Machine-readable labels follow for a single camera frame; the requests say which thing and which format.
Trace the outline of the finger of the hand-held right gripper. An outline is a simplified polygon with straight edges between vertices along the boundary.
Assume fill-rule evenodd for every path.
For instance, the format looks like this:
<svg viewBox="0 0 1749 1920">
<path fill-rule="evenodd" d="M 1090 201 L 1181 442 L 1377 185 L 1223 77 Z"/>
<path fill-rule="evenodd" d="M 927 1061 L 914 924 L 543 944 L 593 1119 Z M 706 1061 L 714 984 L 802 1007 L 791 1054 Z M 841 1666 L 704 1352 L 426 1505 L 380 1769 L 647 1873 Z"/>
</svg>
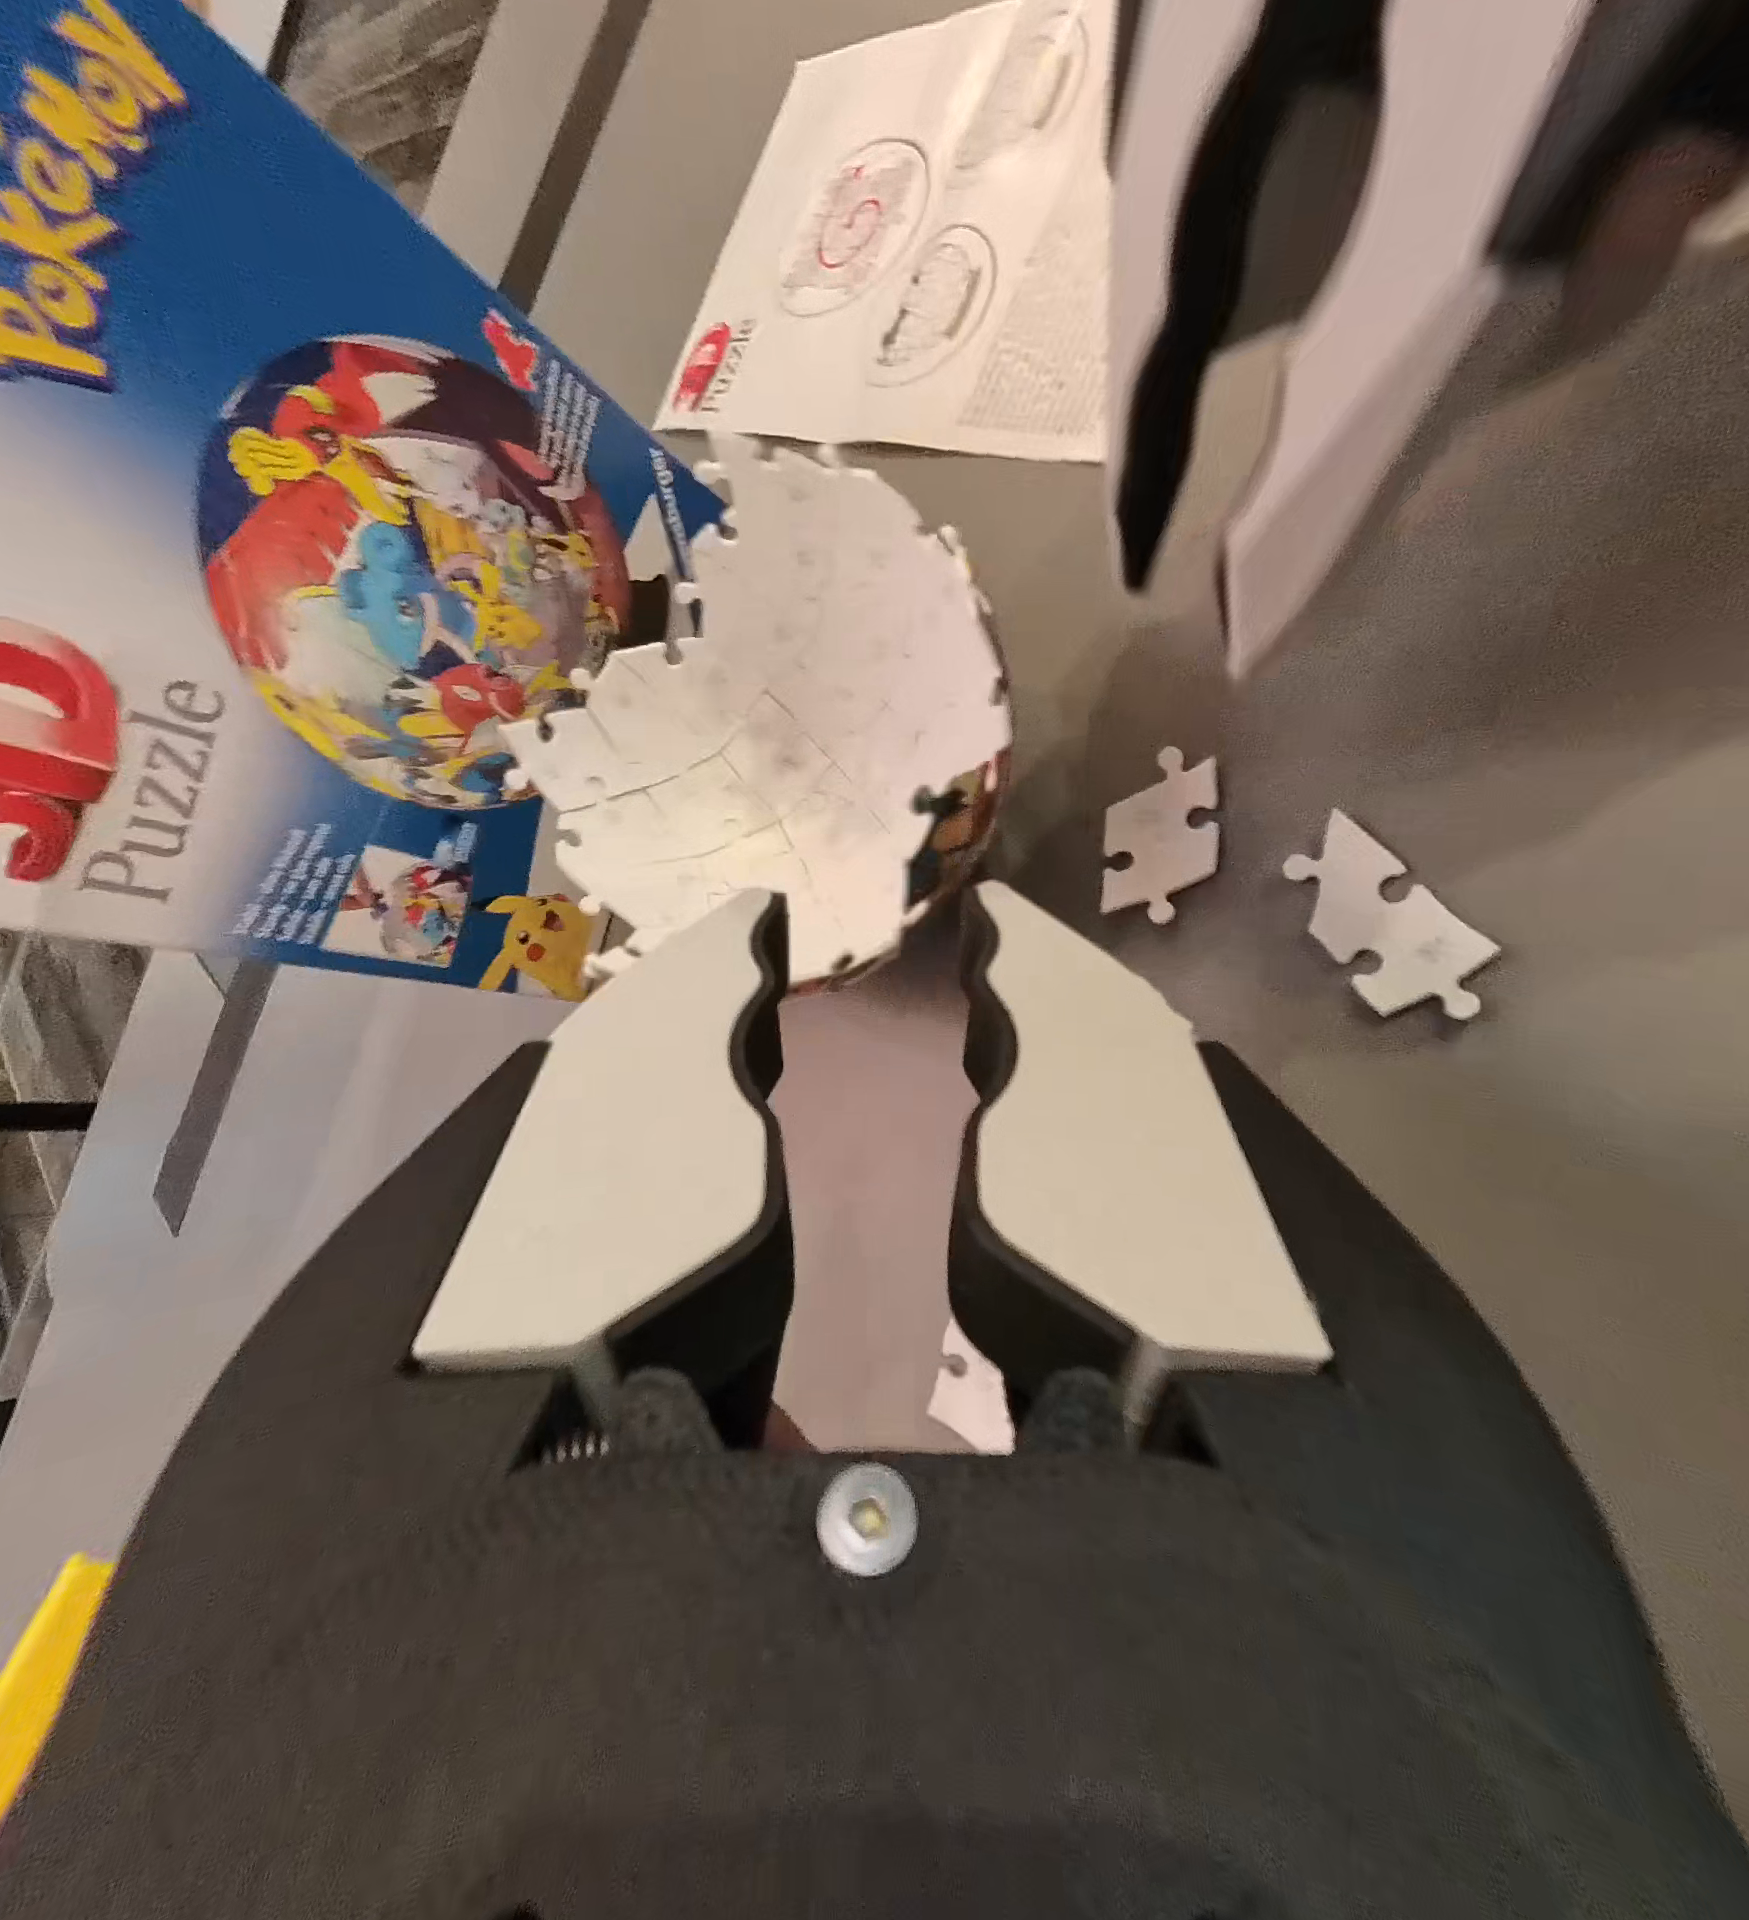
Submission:
<svg viewBox="0 0 1749 1920">
<path fill-rule="evenodd" d="M 1366 181 L 1285 345 L 1262 457 L 1218 550 L 1223 666 L 1270 658 L 1498 298 L 1489 240 L 1585 3 L 1394 3 Z"/>
<path fill-rule="evenodd" d="M 1106 484 L 1123 586 L 1151 585 L 1177 510 L 1229 514 L 1259 454 L 1199 453 L 1201 432 L 1270 405 L 1374 141 L 1374 3 L 1117 4 Z"/>
</svg>

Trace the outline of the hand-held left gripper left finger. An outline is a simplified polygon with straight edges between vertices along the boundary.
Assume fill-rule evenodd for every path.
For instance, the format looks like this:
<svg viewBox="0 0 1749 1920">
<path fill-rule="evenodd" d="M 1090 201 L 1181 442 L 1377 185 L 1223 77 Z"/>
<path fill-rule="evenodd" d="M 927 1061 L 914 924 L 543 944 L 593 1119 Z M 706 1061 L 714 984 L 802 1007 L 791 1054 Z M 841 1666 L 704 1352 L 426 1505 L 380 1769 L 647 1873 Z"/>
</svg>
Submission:
<svg viewBox="0 0 1749 1920">
<path fill-rule="evenodd" d="M 791 915 L 731 894 L 554 1032 L 419 1322 L 423 1374 L 543 1372 L 602 1420 L 634 1372 L 767 1427 L 793 1304 Z"/>
</svg>

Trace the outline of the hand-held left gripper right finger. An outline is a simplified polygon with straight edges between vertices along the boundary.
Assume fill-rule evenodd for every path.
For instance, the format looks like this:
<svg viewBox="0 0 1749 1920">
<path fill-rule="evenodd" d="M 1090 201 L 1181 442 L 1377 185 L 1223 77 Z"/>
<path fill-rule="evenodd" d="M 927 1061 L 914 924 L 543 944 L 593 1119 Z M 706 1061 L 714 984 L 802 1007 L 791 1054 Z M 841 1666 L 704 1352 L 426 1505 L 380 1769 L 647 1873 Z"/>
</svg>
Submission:
<svg viewBox="0 0 1749 1920">
<path fill-rule="evenodd" d="M 1204 1378 L 1325 1380 L 1334 1344 L 1199 1032 L 1001 881 L 962 900 L 953 1324 L 1025 1427 L 1097 1374 L 1123 1427 Z"/>
</svg>

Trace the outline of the single white puzzle piece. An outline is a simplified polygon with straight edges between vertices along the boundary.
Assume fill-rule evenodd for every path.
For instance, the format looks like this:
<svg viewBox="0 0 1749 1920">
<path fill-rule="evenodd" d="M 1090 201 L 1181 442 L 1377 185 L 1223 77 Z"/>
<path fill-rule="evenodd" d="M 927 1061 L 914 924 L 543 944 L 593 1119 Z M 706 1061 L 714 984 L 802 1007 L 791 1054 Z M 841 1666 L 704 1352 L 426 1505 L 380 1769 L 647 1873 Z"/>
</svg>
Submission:
<svg viewBox="0 0 1749 1920">
<path fill-rule="evenodd" d="M 1103 825 L 1100 913 L 1132 907 L 1151 924 L 1175 923 L 1175 902 L 1216 879 L 1222 864 L 1218 763 L 1187 761 L 1177 748 L 1157 753 L 1160 776 L 1109 803 Z"/>
</svg>

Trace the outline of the partly built white puzzle ball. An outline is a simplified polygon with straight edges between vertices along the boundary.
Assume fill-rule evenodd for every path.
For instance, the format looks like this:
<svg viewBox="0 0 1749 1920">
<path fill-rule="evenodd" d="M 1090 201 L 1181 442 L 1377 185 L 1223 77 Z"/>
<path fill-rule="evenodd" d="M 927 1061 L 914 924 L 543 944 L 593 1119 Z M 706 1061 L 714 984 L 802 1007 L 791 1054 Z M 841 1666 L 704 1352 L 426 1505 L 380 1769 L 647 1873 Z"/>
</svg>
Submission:
<svg viewBox="0 0 1749 1920">
<path fill-rule="evenodd" d="M 750 889 L 791 988 L 883 967 L 974 874 L 1012 774 L 990 602 L 948 525 L 828 444 L 714 434 L 726 501 L 676 586 L 691 628 L 611 651 L 579 703 L 504 728 L 554 864 L 624 945 Z"/>
</svg>

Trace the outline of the small white puzzle piece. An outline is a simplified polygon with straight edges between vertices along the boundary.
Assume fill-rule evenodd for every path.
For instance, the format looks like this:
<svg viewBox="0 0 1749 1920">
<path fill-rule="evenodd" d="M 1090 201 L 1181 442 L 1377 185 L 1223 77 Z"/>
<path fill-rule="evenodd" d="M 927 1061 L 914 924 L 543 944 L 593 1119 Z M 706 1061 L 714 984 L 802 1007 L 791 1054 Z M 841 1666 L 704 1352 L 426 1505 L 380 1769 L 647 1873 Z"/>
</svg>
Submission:
<svg viewBox="0 0 1749 1920">
<path fill-rule="evenodd" d="M 927 1401 L 927 1420 L 957 1436 L 969 1452 L 1013 1450 L 1013 1420 L 1001 1370 L 962 1344 L 945 1344 Z"/>
</svg>

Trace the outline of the joined pair white puzzle pieces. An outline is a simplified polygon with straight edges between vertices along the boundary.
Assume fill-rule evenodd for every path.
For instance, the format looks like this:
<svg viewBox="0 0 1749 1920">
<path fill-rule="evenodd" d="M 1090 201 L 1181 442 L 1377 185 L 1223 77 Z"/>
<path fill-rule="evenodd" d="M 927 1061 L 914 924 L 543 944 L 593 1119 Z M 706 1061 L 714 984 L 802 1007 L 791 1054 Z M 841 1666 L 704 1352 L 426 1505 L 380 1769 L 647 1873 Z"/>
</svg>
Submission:
<svg viewBox="0 0 1749 1920">
<path fill-rule="evenodd" d="M 1435 1006 L 1444 1022 L 1469 1024 L 1482 1013 L 1470 979 L 1499 959 L 1499 944 L 1420 881 L 1390 894 L 1408 864 L 1342 809 L 1329 814 L 1318 851 L 1292 851 L 1281 874 L 1316 889 L 1307 936 L 1349 971 L 1372 1015 Z"/>
</svg>

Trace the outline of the blue cartoon puzzle box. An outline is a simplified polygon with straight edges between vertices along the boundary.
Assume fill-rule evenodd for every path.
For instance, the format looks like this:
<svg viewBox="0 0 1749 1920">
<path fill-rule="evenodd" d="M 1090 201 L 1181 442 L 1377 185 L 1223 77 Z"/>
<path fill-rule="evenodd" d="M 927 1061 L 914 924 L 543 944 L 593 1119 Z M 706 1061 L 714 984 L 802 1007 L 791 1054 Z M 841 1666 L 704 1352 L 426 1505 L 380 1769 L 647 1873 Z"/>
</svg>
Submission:
<svg viewBox="0 0 1749 1920">
<path fill-rule="evenodd" d="M 0 3 L 0 931 L 579 1000 L 717 497 L 184 4 Z"/>
</svg>

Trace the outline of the white instruction sheet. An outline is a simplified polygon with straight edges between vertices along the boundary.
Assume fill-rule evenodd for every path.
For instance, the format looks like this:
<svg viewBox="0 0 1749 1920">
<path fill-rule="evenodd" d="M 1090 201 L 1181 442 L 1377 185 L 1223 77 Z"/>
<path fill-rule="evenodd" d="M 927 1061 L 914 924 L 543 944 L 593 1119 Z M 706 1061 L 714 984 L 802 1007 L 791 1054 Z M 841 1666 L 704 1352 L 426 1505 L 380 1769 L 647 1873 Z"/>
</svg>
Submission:
<svg viewBox="0 0 1749 1920">
<path fill-rule="evenodd" d="M 802 60 L 654 419 L 1097 466 L 1114 4 L 979 4 Z"/>
</svg>

